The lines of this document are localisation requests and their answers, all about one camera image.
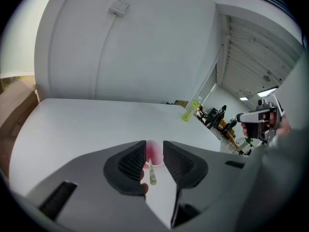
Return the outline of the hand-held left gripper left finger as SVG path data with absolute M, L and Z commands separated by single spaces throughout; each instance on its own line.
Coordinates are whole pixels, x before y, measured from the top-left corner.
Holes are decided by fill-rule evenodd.
M 27 199 L 59 232 L 165 232 L 145 202 L 140 176 L 146 142 L 78 156 L 37 184 Z

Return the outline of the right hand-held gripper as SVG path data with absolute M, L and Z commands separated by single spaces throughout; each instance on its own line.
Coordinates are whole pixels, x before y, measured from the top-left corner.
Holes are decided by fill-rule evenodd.
M 275 127 L 270 127 L 270 113 L 277 114 Z M 245 123 L 247 135 L 268 144 L 276 135 L 276 128 L 280 126 L 281 117 L 284 110 L 278 99 L 261 99 L 254 111 L 237 114 L 236 119 L 240 123 Z

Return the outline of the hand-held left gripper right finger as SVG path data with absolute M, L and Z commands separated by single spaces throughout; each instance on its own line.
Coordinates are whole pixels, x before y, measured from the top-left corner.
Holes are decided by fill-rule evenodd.
M 163 142 L 164 164 L 176 183 L 172 232 L 239 232 L 238 178 L 247 156 Z

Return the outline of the small test tube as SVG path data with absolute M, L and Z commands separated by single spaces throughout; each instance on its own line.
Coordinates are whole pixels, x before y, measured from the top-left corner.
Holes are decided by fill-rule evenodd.
M 154 185 L 157 184 L 155 171 L 154 171 L 154 167 L 153 167 L 151 158 L 149 158 L 149 178 L 150 178 L 150 184 L 151 185 L 154 186 Z

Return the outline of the pink plastic cup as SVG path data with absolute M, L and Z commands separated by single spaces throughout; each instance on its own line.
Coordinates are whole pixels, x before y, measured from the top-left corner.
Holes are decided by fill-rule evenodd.
M 155 140 L 146 141 L 146 162 L 144 168 L 149 168 L 149 160 L 154 167 L 164 164 L 163 146 Z

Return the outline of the person's right hand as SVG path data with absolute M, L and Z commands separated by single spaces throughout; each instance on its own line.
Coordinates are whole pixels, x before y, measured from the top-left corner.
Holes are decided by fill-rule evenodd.
M 274 112 L 270 113 L 269 117 L 269 124 L 270 127 L 275 127 L 277 119 L 276 119 L 277 114 Z M 276 135 L 281 136 L 281 135 L 286 135 L 291 131 L 291 126 L 289 124 L 289 121 L 286 116 L 281 117 L 280 121 L 280 126 L 276 128 Z

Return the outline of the ceiling light panel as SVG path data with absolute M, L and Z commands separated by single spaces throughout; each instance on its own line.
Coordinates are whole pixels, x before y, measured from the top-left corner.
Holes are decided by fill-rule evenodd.
M 257 93 L 257 95 L 259 97 L 266 97 L 268 96 L 269 94 L 271 94 L 272 92 L 276 91 L 278 89 L 278 87 L 272 87 L 272 88 L 269 88 L 269 89 L 266 89 L 266 90 L 263 90 L 263 91 L 260 91 Z

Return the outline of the yellow-green drink bottle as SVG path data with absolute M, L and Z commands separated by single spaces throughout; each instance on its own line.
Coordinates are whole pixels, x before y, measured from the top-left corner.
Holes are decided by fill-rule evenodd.
M 200 103 L 196 100 L 193 100 L 191 104 L 188 106 L 186 112 L 182 115 L 182 119 L 185 122 L 188 122 L 193 114 L 196 112 L 196 110 L 199 108 Z

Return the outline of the person's white shirt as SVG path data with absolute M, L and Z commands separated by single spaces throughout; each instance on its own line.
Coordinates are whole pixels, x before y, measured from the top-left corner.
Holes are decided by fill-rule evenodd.
M 309 217 L 309 51 L 275 92 L 284 108 L 237 221 L 237 232 L 298 232 Z

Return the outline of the white wall switch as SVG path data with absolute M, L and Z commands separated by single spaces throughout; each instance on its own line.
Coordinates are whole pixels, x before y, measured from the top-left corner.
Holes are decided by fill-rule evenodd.
M 127 13 L 129 6 L 130 4 L 124 0 L 114 0 L 108 8 L 108 12 L 123 17 Z

